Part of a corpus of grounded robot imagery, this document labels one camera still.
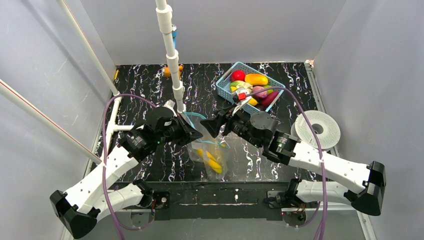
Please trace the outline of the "clear zip top bag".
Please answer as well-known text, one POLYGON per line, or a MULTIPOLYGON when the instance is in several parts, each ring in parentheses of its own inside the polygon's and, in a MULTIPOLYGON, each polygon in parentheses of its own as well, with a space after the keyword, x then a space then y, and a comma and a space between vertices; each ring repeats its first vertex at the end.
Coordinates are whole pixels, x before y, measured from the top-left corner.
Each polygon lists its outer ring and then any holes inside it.
POLYGON ((218 138, 213 138, 208 131, 201 125, 200 121, 206 117, 200 113, 195 112, 183 112, 182 117, 189 123, 191 127, 203 134, 202 138, 199 138, 187 145, 188 154, 193 161, 202 163, 205 167, 205 175, 210 181, 223 181, 225 174, 228 172, 228 161, 230 157, 230 149, 228 145, 222 142, 218 138), (195 149, 202 149, 203 154, 206 157, 206 151, 209 151, 222 166, 223 172, 221 174, 213 171, 208 165, 199 161, 199 157, 195 152, 195 149))

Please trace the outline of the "yellow toy banana front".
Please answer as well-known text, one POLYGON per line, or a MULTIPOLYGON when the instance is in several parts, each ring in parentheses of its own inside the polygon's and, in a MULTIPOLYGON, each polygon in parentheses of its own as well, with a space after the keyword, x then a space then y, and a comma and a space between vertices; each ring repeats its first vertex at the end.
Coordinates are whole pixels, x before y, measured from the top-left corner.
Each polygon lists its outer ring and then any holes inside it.
POLYGON ((204 151, 202 149, 195 149, 195 152, 198 156, 199 162, 205 163, 217 174, 223 173, 223 167, 218 163, 218 160, 209 151, 206 151, 206 156, 204 156, 204 151))

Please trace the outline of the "yellow toy banana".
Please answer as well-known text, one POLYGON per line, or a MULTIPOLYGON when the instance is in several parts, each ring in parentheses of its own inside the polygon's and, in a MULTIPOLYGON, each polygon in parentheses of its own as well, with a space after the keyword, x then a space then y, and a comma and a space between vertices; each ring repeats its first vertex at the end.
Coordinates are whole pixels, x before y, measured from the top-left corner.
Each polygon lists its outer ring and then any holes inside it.
POLYGON ((259 104, 259 102, 254 97, 251 97, 248 101, 248 104, 251 106, 256 106, 259 104))
POLYGON ((223 167, 218 163, 218 160, 209 151, 206 151, 206 156, 204 156, 204 151, 202 149, 195 149, 195 152, 198 156, 199 162, 205 163, 217 174, 223 173, 223 167))

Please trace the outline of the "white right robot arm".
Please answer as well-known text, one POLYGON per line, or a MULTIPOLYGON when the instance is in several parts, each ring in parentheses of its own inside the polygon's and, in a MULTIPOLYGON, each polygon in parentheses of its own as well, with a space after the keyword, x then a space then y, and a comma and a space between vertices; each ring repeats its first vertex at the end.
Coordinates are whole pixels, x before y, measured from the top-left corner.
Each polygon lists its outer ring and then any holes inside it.
POLYGON ((377 161, 370 164, 342 159, 319 152, 304 141, 278 130, 278 122, 268 113, 260 111, 249 115, 243 111, 216 112, 214 118, 201 120, 212 137, 234 133, 257 148, 268 160, 286 166, 319 173, 324 170, 323 181, 292 179, 287 190, 268 196, 264 201, 273 208, 299 206, 312 202, 340 203, 370 215, 380 216, 387 185, 385 166, 377 161))

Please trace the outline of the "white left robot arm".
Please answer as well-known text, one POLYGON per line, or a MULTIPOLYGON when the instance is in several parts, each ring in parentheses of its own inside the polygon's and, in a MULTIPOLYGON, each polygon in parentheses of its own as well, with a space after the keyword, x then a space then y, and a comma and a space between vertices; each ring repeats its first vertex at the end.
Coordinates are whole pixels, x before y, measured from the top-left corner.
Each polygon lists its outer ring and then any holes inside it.
POLYGON ((201 132, 169 107, 153 108, 121 137, 105 164, 98 165, 67 190, 56 190, 50 195, 55 215, 74 239, 80 239, 110 215, 110 207, 114 210, 131 206, 154 209, 161 200, 143 180, 135 180, 113 192, 108 189, 159 146, 173 143, 182 147, 202 137, 201 132))

